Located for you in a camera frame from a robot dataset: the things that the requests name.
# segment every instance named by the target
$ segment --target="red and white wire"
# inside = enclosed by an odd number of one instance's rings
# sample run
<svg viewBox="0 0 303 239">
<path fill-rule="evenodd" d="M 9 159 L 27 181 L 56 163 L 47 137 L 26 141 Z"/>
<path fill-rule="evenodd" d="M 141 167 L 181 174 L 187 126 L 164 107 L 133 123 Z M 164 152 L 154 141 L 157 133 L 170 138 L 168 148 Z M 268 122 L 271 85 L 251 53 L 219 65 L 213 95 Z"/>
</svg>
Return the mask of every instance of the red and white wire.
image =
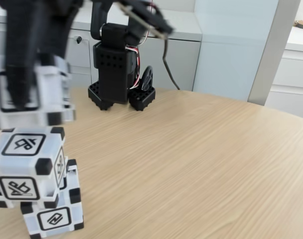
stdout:
<svg viewBox="0 0 303 239">
<path fill-rule="evenodd" d="M 137 55 L 137 66 L 138 66 L 138 69 L 139 69 L 140 66 L 141 66 L 141 58 L 140 58 L 140 52 L 139 52 L 138 48 L 127 46 L 126 49 L 136 53 L 136 55 Z M 134 85 L 133 85 L 133 87 L 130 88 L 130 90 L 138 87 L 139 81 L 140 81 L 140 78 L 141 78 L 140 71 L 138 71 L 136 77 L 137 77 L 136 81 L 134 82 Z"/>
</svg>

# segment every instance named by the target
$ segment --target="stacked cubes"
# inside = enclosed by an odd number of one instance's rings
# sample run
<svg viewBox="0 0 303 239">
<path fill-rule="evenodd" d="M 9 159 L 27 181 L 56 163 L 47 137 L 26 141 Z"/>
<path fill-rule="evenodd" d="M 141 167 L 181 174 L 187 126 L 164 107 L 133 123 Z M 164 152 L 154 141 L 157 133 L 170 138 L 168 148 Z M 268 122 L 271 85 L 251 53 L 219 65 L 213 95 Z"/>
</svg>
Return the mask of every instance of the stacked cubes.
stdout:
<svg viewBox="0 0 303 239">
<path fill-rule="evenodd" d="M 84 227 L 75 159 L 62 127 L 15 128 L 0 135 L 0 208 L 20 205 L 30 238 Z"/>
</svg>

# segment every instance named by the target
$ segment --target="white countertop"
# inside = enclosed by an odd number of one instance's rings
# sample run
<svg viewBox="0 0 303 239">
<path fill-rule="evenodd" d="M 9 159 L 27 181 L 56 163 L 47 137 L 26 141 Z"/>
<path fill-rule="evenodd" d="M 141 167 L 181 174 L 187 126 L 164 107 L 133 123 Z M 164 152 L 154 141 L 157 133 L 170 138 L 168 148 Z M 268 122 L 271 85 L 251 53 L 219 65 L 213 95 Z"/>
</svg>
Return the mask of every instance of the white countertop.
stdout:
<svg viewBox="0 0 303 239">
<path fill-rule="evenodd" d="M 303 29 L 292 27 L 286 50 L 303 51 Z"/>
<path fill-rule="evenodd" d="M 163 10 L 163 15 L 168 23 L 175 29 L 175 32 L 170 36 L 170 39 L 201 41 L 202 32 L 199 27 L 197 18 L 193 12 L 181 12 L 172 10 Z M 0 8 L 0 23 L 6 22 L 6 11 Z M 92 4 L 85 3 L 77 14 L 72 29 L 90 30 L 92 17 Z M 116 7 L 112 6 L 108 22 L 127 24 L 128 17 Z"/>
</svg>

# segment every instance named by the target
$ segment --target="cabinet drawer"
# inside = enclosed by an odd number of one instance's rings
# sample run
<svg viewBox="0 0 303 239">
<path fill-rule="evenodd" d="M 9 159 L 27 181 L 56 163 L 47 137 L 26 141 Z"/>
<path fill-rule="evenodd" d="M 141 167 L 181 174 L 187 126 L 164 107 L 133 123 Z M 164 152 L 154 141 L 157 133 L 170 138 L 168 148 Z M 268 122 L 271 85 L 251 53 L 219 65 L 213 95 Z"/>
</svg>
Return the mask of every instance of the cabinet drawer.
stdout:
<svg viewBox="0 0 303 239">
<path fill-rule="evenodd" d="M 89 87 L 91 75 L 72 73 L 71 87 Z"/>
<path fill-rule="evenodd" d="M 71 64 L 71 66 L 78 67 L 91 67 L 90 61 L 90 50 L 89 50 L 89 40 L 84 39 L 77 44 L 73 38 L 68 39 L 66 60 Z"/>
<path fill-rule="evenodd" d="M 270 92 L 266 106 L 303 118 L 303 95 Z"/>
<path fill-rule="evenodd" d="M 273 84 L 303 87 L 303 60 L 282 59 Z"/>
</svg>

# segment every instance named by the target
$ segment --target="drawer handle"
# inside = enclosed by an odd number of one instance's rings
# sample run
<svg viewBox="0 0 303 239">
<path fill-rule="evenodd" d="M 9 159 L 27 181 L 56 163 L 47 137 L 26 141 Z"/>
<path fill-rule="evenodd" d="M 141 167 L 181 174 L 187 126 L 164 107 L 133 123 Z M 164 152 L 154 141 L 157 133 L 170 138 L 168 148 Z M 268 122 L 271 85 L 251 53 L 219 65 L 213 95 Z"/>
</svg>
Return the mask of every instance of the drawer handle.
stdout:
<svg viewBox="0 0 303 239">
<path fill-rule="evenodd" d="M 81 36 L 79 36 L 79 37 L 76 39 L 77 44 L 80 44 L 82 40 L 83 40 L 83 38 L 82 38 Z"/>
</svg>

